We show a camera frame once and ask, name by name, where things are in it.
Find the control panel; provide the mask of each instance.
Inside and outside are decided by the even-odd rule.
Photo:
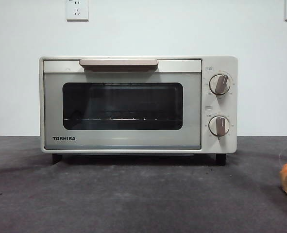
[[[237,59],[203,61],[202,149],[212,153],[236,151]]]

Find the black foot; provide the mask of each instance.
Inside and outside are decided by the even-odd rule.
[[[56,164],[62,160],[61,154],[51,154],[52,164]]]
[[[226,154],[216,154],[216,164],[224,166],[226,164]]]

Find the oven door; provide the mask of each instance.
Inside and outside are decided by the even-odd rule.
[[[201,70],[193,61],[44,73],[45,149],[199,150]]]

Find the dark gray surface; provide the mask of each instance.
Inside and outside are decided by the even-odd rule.
[[[68,156],[0,137],[0,233],[287,232],[287,137],[241,137],[226,166],[196,157]]]

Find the temperature knob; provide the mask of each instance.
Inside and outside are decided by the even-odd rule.
[[[213,135],[222,137],[229,132],[230,123],[223,116],[215,116],[209,122],[209,129]]]
[[[210,90],[216,95],[223,95],[230,89],[229,76],[225,74],[218,74],[209,82]]]

